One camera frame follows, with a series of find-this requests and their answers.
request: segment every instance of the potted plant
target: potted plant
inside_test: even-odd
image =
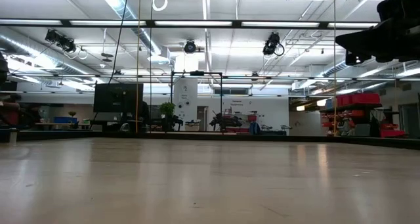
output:
[[[162,129],[164,131],[172,130],[172,119],[175,112],[175,104],[171,102],[164,102],[159,107],[160,113],[165,115],[165,119],[162,121]]]
[[[74,116],[76,115],[76,112],[68,112],[68,114],[69,114],[71,117],[74,117]]]
[[[68,112],[68,114],[73,118],[76,115],[76,112]]]

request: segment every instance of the hanging rope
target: hanging rope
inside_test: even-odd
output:
[[[337,10],[336,10],[336,0],[334,0],[334,136],[337,131],[337,71],[335,69],[337,65],[336,52],[335,52],[335,37],[337,35]]]

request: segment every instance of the wall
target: wall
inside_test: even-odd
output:
[[[291,136],[325,136],[326,128],[321,126],[319,112],[290,112]]]

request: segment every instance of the black equipment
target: black equipment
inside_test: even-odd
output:
[[[138,100],[138,114],[141,114],[143,102],[143,84],[111,83],[98,84],[94,91],[94,112],[122,112],[121,121],[127,118],[127,113],[135,113]]]
[[[184,46],[185,53],[194,53],[196,49],[197,49],[197,46],[194,43],[194,40],[188,40]]]
[[[219,124],[220,130],[225,131],[226,126],[229,127],[241,127],[242,123],[240,122],[240,119],[237,116],[234,116],[232,118],[223,118],[221,113],[216,114],[216,116],[213,116],[213,119],[209,123],[209,125],[213,126],[213,131],[216,130],[216,125]]]
[[[283,49],[282,54],[277,54],[276,50],[278,47],[281,47]],[[282,56],[284,54],[284,47],[280,43],[280,36],[278,33],[271,33],[270,37],[268,37],[268,40],[265,42],[265,46],[262,49],[262,53],[264,53],[264,56],[271,56],[273,54],[277,56]]]
[[[420,0],[384,0],[377,6],[381,22],[357,33],[340,35],[335,41],[346,49],[346,64],[420,59]]]
[[[7,67],[7,61],[0,52],[0,86],[6,83],[7,73],[9,73],[9,67]]]
[[[67,53],[74,53],[77,49],[74,39],[69,39],[64,35],[59,34],[56,30],[48,30],[45,40],[51,44],[57,44],[63,51]]]

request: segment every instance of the fluorescent light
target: fluorescent light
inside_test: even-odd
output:
[[[338,91],[337,94],[342,95],[342,94],[347,94],[347,93],[353,93],[353,92],[356,92],[357,90],[359,89],[343,89],[343,90]]]
[[[296,111],[298,111],[298,112],[302,112],[304,110],[305,110],[305,106],[298,106],[298,107],[296,107]]]
[[[121,20],[71,20],[74,26],[117,26],[121,25]],[[124,26],[138,26],[138,20],[124,20]],[[140,21],[141,26],[146,25],[146,21]]]
[[[312,95],[317,95],[318,93],[322,93],[322,92],[324,92],[324,90],[317,89],[317,90],[315,90],[315,91],[312,92]]]
[[[384,85],[384,84],[385,84],[385,82],[384,83],[377,83],[377,84],[374,84],[374,85],[370,85],[369,87],[366,87],[364,89],[374,89],[374,88],[376,88],[378,86],[381,86],[381,85]]]
[[[157,26],[231,26],[232,21],[155,21]]]
[[[85,82],[85,83],[96,83],[96,81],[97,81],[98,83],[105,83],[105,82],[103,82],[101,79],[96,78],[96,77],[92,77],[92,80],[88,80],[88,79],[84,79],[84,80],[83,80],[83,82]]]
[[[74,81],[63,81],[63,84],[68,86],[68,87],[72,87],[74,89],[80,89],[82,91],[93,91],[94,88],[84,85],[82,83],[78,83],[78,82],[74,82]]]
[[[0,24],[35,24],[35,25],[62,25],[59,20],[10,20],[0,19]]]
[[[242,22],[243,27],[313,27],[317,28],[318,22]]]
[[[151,63],[157,64],[169,64],[169,59],[163,56],[152,55],[151,57],[147,58]]]
[[[335,26],[337,28],[369,28],[376,25],[378,25],[378,23],[345,23],[345,22],[335,23]],[[328,28],[334,28],[334,23],[329,23]]]
[[[379,72],[379,71],[380,71],[380,69],[370,70],[370,71],[368,71],[368,72],[366,72],[366,73],[361,74],[359,77],[360,77],[360,78],[363,78],[363,77],[366,77],[366,76],[371,76],[371,75],[373,75],[373,74],[376,74],[376,73],[377,73],[377,72]]]
[[[34,79],[34,78],[28,77],[28,76],[22,76],[22,77],[13,76],[13,77],[15,77],[16,79],[26,80],[26,81],[29,81],[29,82],[32,82],[32,83],[40,83],[40,81],[38,79]]]
[[[399,73],[398,77],[406,77],[406,76],[412,76],[415,74],[420,74],[420,68],[412,69],[412,70],[406,70],[405,72]]]
[[[327,104],[327,99],[316,102],[316,106],[325,106],[326,104]]]
[[[244,84],[235,84],[235,83],[223,83],[223,88],[229,87],[229,88],[250,88],[252,84],[244,83]]]

